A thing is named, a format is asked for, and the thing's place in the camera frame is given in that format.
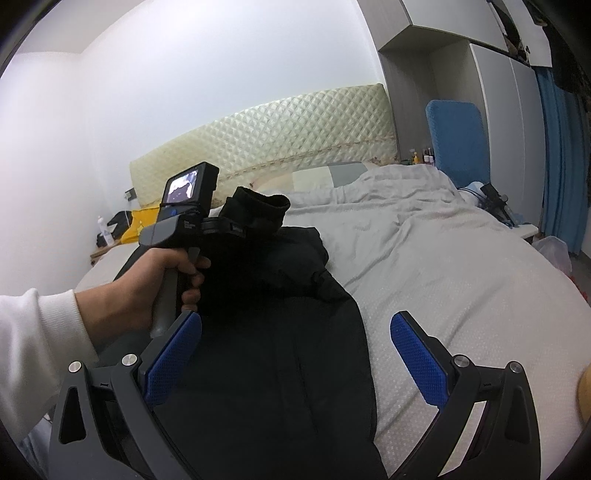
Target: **blue gripper pad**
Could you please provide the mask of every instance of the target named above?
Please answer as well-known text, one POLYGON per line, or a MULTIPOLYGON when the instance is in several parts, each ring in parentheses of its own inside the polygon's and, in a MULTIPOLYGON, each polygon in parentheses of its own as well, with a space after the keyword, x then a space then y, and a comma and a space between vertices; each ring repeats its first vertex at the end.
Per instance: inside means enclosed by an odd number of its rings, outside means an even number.
POLYGON ((390 337, 425 401, 444 407, 448 398, 446 374, 401 313, 392 317, 390 337))
POLYGON ((201 328, 199 314, 189 315, 146 372, 144 401, 149 408, 168 398, 201 339, 201 328))

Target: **white sweater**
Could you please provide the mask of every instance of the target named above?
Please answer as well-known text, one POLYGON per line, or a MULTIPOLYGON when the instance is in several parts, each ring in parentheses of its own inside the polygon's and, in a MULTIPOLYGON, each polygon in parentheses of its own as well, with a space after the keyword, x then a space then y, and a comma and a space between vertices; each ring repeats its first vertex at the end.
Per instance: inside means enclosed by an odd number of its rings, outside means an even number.
POLYGON ((72 290, 0 296, 0 419, 15 442, 55 404, 75 360, 98 359, 72 290))

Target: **ceiling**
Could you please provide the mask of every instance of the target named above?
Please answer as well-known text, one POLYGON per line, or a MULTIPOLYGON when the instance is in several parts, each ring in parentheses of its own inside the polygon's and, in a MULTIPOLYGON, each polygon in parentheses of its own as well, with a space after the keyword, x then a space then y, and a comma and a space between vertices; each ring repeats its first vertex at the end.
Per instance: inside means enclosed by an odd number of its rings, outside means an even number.
POLYGON ((61 0, 29 33, 18 53, 82 53, 101 33, 144 0, 61 0))

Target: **metal screw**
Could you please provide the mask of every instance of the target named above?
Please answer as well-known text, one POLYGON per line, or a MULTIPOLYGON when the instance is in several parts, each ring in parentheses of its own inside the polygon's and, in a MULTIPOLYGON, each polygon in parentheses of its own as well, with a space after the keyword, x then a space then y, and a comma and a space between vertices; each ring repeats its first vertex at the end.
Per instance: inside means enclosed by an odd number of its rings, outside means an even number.
POLYGON ((138 361, 138 358, 134 354, 128 353, 127 355, 125 355, 122 358, 121 363, 124 364, 126 367, 130 367, 131 365, 133 365, 137 361, 138 361))
POLYGON ((77 360, 75 362, 72 362, 70 364, 70 366, 68 367, 68 370, 75 374, 80 368, 82 368, 82 364, 77 360))
POLYGON ((467 367, 468 365, 470 365, 470 360, 468 359, 468 357, 463 356, 463 355, 455 356, 453 358, 453 362, 457 366, 459 366, 460 368, 464 368, 464 367, 467 367))
POLYGON ((516 374, 520 374, 523 371, 523 367, 519 362, 511 362, 509 364, 509 368, 511 368, 511 371, 515 372, 516 374))

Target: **white cabinet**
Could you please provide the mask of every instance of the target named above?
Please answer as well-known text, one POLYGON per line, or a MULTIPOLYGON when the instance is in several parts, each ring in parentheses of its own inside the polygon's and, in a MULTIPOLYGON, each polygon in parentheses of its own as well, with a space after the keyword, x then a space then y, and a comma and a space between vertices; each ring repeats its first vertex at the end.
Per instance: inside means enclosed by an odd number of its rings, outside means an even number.
POLYGON ((453 33, 507 51, 486 0, 403 0, 402 3, 417 27, 453 33))
POLYGON ((534 23, 523 0, 503 0, 503 3, 517 27, 530 65, 532 67, 551 67, 552 55, 550 54, 548 37, 546 37, 544 29, 534 23))
POLYGON ((545 132, 534 71, 509 57, 470 45, 484 97, 491 183, 509 206, 538 224, 544 193, 545 132))
POLYGON ((535 72, 511 60, 517 84, 524 136, 523 198, 519 212, 527 221, 538 225, 544 197, 546 137, 544 112, 535 72))
POLYGON ((521 213, 524 181, 524 138, 519 94, 511 60, 488 48, 471 45, 488 122, 491 183, 521 213))

